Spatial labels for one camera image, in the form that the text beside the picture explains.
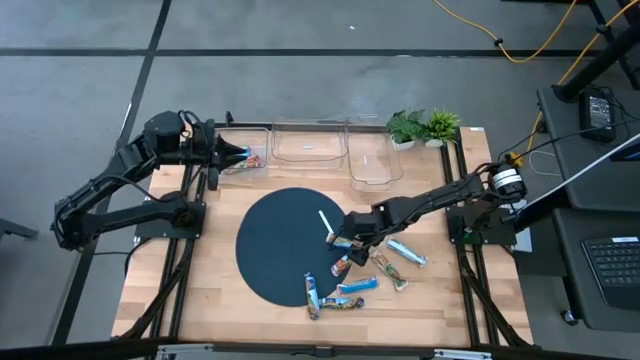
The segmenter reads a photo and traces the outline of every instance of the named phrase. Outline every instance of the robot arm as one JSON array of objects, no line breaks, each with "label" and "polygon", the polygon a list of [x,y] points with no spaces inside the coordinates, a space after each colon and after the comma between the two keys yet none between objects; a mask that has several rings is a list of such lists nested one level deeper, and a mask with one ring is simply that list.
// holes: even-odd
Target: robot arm
[{"label": "robot arm", "polygon": [[[100,233],[155,219],[169,220],[177,226],[190,221],[191,205],[178,191],[128,209],[89,213],[104,198],[126,184],[145,179],[160,165],[208,168],[208,187],[215,190],[218,172],[247,158],[244,149],[226,143],[219,135],[216,138],[213,120],[192,122],[190,116],[193,114],[189,112],[171,111],[154,116],[145,123],[142,134],[116,151],[101,174],[56,203],[51,228],[60,247],[79,249]],[[190,123],[192,136],[181,142],[180,136],[185,132],[183,118]]]},{"label": "robot arm", "polygon": [[[488,181],[481,175],[489,173]],[[520,201],[527,193],[518,170],[508,164],[483,164],[473,173],[451,184],[415,197],[394,197],[371,206],[369,213],[350,212],[344,218],[340,235],[357,239],[363,246],[352,249],[349,258],[363,266],[369,248],[378,246],[385,236],[405,230],[422,215],[464,202],[462,228],[486,224],[488,217],[502,204]]]}]

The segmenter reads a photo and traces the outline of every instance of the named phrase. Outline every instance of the wooden table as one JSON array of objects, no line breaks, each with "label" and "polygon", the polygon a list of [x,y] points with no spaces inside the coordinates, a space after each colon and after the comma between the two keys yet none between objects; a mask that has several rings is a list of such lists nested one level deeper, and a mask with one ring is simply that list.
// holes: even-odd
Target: wooden table
[{"label": "wooden table", "polygon": [[[490,160],[484,130],[462,128],[461,133],[469,171]],[[363,309],[327,310],[320,320],[311,321],[305,307],[277,306],[254,294],[238,270],[235,241],[242,218],[255,201],[272,191],[296,186],[315,189],[347,213],[370,211],[369,205],[379,200],[415,196],[444,185],[438,148],[416,145],[399,156],[404,176],[392,190],[385,192],[353,190],[348,159],[337,170],[283,170],[272,162],[263,177],[239,176],[233,184],[224,183],[218,191],[206,192],[207,220],[195,246],[180,339],[209,343],[469,346],[456,254],[449,243],[443,211],[423,216],[396,236],[428,256],[425,268],[420,269],[384,246],[379,247],[409,281],[402,292],[396,292],[372,262],[352,267],[346,282],[371,275],[380,280],[378,289],[361,294],[366,302]],[[179,189],[182,169],[168,166],[156,171],[151,193],[161,195]],[[129,329],[156,295],[167,243],[166,239],[153,240],[133,256],[113,326],[114,335]],[[485,246],[483,251],[493,300],[520,336],[532,341],[512,257],[498,246]],[[481,339],[487,342],[482,306],[475,300]],[[172,309],[170,298],[161,334],[167,333]]]}]

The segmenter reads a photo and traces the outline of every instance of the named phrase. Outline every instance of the transparent container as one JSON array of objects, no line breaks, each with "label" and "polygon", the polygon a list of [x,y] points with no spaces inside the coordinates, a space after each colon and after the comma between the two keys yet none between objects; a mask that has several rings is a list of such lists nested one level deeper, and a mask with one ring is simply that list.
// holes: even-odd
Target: transparent container
[{"label": "transparent container", "polygon": [[269,130],[262,127],[218,128],[216,133],[224,141],[243,148],[248,148],[252,157],[239,162],[220,174],[220,179],[228,177],[255,177],[266,175],[269,162]]},{"label": "transparent container", "polygon": [[351,187],[357,191],[386,191],[404,175],[398,153],[393,148],[384,122],[377,115],[360,115],[348,130]]},{"label": "transparent container", "polygon": [[272,124],[272,165],[287,170],[339,169],[347,156],[347,120],[287,119]]}]

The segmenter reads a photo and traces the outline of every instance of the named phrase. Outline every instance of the desk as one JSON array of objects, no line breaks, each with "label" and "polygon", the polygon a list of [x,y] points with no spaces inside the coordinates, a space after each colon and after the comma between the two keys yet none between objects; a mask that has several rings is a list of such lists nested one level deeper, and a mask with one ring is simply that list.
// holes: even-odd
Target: desk
[{"label": "desk", "polygon": [[571,310],[596,330],[640,332],[640,312],[608,306],[602,299],[581,242],[609,236],[637,236],[636,214],[557,209],[551,215],[564,253],[565,287]]},{"label": "desk", "polygon": [[[614,89],[616,97],[632,115],[640,114],[640,92]],[[538,90],[540,107],[551,138],[580,131],[578,122],[578,103],[560,101],[553,89]],[[621,121],[620,110],[614,109],[614,119]],[[631,136],[640,132],[640,122],[628,124]],[[626,138],[624,125],[616,129],[619,144]],[[579,135],[553,143],[558,165],[565,179],[578,173],[597,160],[610,147],[585,139]],[[572,208],[584,210],[640,211],[640,192],[632,191],[640,178],[640,163],[616,162],[605,160],[578,177],[565,187]]]},{"label": "desk", "polygon": [[[461,133],[471,171],[490,159],[486,137],[478,128],[463,128]],[[265,177],[238,177],[233,183],[221,183],[216,192],[206,192],[205,229],[196,242],[180,339],[208,343],[469,346],[460,275],[444,211],[425,215],[398,234],[399,239],[426,254],[430,261],[426,268],[419,269],[393,257],[399,272],[410,282],[402,292],[396,292],[373,263],[352,267],[346,282],[371,275],[381,279],[378,289],[362,293],[364,309],[324,311],[320,320],[311,321],[305,307],[280,307],[258,297],[238,271],[235,240],[240,222],[255,201],[274,190],[307,187],[327,195],[345,212],[364,212],[379,200],[415,196],[444,184],[438,148],[417,145],[401,152],[400,161],[404,176],[386,192],[354,191],[349,183],[348,161],[338,170],[282,170],[270,164]],[[181,167],[162,167],[153,175],[150,192],[160,195],[178,189],[181,178]],[[114,335],[129,329],[156,295],[166,249],[167,240],[152,240],[133,256]],[[485,246],[483,251],[493,300],[519,335],[531,342],[513,259],[497,246]],[[167,333],[172,309],[170,298],[161,334]],[[475,309],[481,338],[486,342],[482,306],[477,299]]]}]

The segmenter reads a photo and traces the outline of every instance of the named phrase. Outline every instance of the round dark mat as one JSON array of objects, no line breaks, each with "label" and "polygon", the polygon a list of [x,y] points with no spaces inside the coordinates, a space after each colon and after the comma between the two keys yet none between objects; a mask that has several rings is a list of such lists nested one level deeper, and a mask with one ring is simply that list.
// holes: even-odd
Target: round dark mat
[{"label": "round dark mat", "polygon": [[335,277],[333,265],[346,251],[330,249],[322,210],[334,231],[344,218],[342,209],[319,192],[288,188],[258,200],[238,231],[236,259],[251,290],[277,305],[307,304],[304,274],[316,279],[318,297],[328,296],[348,271]]}]

